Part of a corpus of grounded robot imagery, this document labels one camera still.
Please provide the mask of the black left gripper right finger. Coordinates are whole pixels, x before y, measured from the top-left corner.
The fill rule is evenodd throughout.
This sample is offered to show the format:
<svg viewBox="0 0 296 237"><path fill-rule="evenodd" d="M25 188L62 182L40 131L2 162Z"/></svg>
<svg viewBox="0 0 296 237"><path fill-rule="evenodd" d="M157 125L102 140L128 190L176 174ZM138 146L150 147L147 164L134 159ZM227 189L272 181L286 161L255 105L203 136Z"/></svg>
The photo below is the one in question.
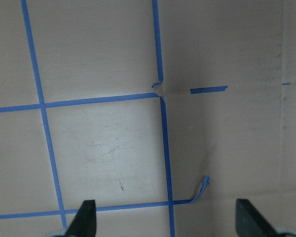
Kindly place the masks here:
<svg viewBox="0 0 296 237"><path fill-rule="evenodd" d="M284 237L259 213L248 199L238 198L235 207L235 229L239 237Z"/></svg>

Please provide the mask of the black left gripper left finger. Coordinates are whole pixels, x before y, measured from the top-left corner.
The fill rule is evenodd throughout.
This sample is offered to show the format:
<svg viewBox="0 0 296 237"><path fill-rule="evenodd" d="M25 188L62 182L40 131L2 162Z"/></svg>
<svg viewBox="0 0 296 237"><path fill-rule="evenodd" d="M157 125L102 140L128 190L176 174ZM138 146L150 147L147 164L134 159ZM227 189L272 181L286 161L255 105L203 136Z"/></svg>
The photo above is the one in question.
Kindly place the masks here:
<svg viewBox="0 0 296 237"><path fill-rule="evenodd" d="M95 237L97 232L95 200L85 200L65 232L66 237Z"/></svg>

